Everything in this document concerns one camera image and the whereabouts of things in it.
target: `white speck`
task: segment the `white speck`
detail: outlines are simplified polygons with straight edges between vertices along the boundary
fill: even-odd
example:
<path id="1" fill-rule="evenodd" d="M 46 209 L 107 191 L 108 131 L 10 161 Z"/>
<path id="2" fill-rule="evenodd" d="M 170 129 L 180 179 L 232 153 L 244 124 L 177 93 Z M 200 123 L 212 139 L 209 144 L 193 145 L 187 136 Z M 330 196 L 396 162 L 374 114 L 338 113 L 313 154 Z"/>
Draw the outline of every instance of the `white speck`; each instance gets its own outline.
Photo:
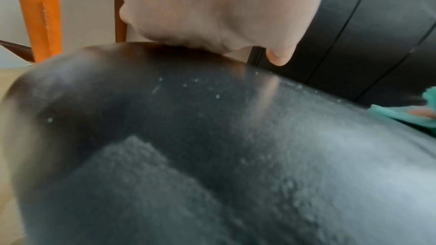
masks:
<path id="1" fill-rule="evenodd" d="M 156 93 L 160 88 L 160 85 L 156 86 L 153 91 L 151 92 L 152 94 Z"/>

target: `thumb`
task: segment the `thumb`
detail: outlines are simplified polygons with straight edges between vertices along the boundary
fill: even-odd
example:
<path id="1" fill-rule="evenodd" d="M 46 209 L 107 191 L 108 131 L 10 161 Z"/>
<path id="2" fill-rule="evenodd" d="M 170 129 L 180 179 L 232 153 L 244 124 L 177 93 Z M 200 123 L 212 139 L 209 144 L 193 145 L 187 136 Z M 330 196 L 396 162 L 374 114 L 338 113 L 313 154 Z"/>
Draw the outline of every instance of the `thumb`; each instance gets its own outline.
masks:
<path id="1" fill-rule="evenodd" d="M 296 46 L 292 46 L 284 49 L 267 49 L 266 54 L 268 60 L 276 65 L 283 66 L 291 59 L 294 54 Z"/>

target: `wooden chair leg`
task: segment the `wooden chair leg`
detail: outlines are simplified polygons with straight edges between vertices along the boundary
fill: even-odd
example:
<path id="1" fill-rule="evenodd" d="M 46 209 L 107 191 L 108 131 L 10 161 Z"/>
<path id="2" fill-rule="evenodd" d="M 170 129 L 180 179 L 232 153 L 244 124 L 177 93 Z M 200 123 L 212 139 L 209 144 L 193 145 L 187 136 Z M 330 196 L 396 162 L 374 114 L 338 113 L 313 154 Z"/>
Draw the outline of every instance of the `wooden chair leg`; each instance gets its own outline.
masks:
<path id="1" fill-rule="evenodd" d="M 59 0 L 19 0 L 35 62 L 62 52 Z"/>
<path id="2" fill-rule="evenodd" d="M 127 39 L 127 24 L 125 24 L 119 16 L 119 9 L 123 4 L 124 0 L 114 0 L 115 42 L 126 42 Z"/>

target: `leather surface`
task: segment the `leather surface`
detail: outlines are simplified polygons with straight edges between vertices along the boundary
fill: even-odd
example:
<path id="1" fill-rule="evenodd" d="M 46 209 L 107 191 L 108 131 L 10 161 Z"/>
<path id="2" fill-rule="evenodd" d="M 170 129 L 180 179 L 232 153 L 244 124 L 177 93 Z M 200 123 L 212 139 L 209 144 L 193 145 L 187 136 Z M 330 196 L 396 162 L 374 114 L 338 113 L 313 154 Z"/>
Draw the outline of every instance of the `leather surface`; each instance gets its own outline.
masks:
<path id="1" fill-rule="evenodd" d="M 30 244 L 436 240 L 433 138 L 221 56 L 86 48 L 0 114 Z"/>

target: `teal cloth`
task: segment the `teal cloth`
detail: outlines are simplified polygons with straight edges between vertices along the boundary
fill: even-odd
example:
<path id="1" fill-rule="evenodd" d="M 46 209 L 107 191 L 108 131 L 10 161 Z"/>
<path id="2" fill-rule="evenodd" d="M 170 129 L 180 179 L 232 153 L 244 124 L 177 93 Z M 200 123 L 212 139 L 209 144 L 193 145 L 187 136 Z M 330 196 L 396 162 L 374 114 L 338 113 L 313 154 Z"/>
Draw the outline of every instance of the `teal cloth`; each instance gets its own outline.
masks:
<path id="1" fill-rule="evenodd" d="M 422 96 L 424 99 L 427 100 L 427 107 L 432 108 L 433 110 L 436 111 L 436 87 L 427 89 L 427 91 L 425 91 Z M 369 112 L 383 115 L 385 117 L 392 118 L 400 122 L 408 123 L 418 128 L 425 128 L 426 130 L 428 130 L 430 134 L 436 136 L 435 119 L 415 116 L 408 113 L 409 110 L 417 109 L 417 108 L 422 108 L 422 106 L 385 108 L 373 104 L 369 109 Z"/>

